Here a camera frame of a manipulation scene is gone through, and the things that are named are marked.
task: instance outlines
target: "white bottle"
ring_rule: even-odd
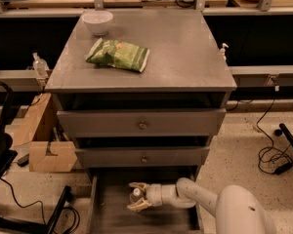
[[[43,60],[38,56],[37,53],[33,53],[34,62],[32,63],[33,68],[36,70],[36,73],[42,77],[48,77],[46,70],[49,70],[47,61]]]

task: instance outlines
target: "cabinet top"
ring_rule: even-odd
[[[46,91],[230,92],[236,85],[206,24],[196,10],[117,9],[104,40],[122,40],[150,49],[142,73],[97,67],[85,61],[99,39],[80,19],[73,29]]]

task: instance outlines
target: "cardboard box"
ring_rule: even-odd
[[[70,172],[75,165],[77,157],[72,141],[50,142],[57,125],[57,108],[51,94],[36,97],[13,136],[14,147],[30,143],[31,172]]]

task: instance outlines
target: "drawer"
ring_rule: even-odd
[[[170,205],[129,211],[130,182],[175,184],[192,177],[188,167],[95,169],[87,233],[92,234],[199,234],[197,207],[178,209]]]
[[[59,111],[70,137],[214,136],[225,109]]]
[[[83,168],[201,166],[209,147],[87,148],[75,153]]]

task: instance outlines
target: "black chair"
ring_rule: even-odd
[[[13,122],[15,118],[15,108],[13,104],[13,91],[5,83],[0,82],[0,86],[5,89],[7,95],[0,113],[0,178],[10,168],[11,163],[18,155],[14,150],[11,150],[13,140],[10,135],[5,133],[6,125]],[[60,200],[50,217],[47,224],[18,220],[9,217],[0,216],[0,228],[17,230],[22,233],[31,234],[52,234],[61,215],[65,202],[72,200],[70,187],[66,186],[63,190]]]

